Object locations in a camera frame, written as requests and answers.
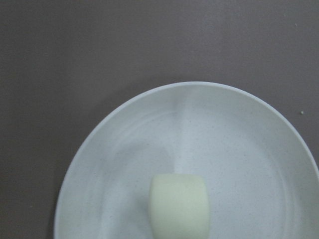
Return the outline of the white steamed bun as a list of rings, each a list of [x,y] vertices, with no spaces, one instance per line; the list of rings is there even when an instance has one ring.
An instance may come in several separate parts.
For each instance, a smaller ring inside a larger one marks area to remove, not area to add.
[[[149,190],[149,217],[155,239],[207,239],[210,204],[201,176],[155,175]]]

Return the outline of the round cream plate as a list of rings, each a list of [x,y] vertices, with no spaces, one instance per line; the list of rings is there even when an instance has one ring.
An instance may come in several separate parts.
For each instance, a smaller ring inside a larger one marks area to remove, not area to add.
[[[74,156],[56,239],[150,239],[151,178],[204,178],[212,239],[316,239],[319,171],[295,128],[234,87],[158,87],[105,117]]]

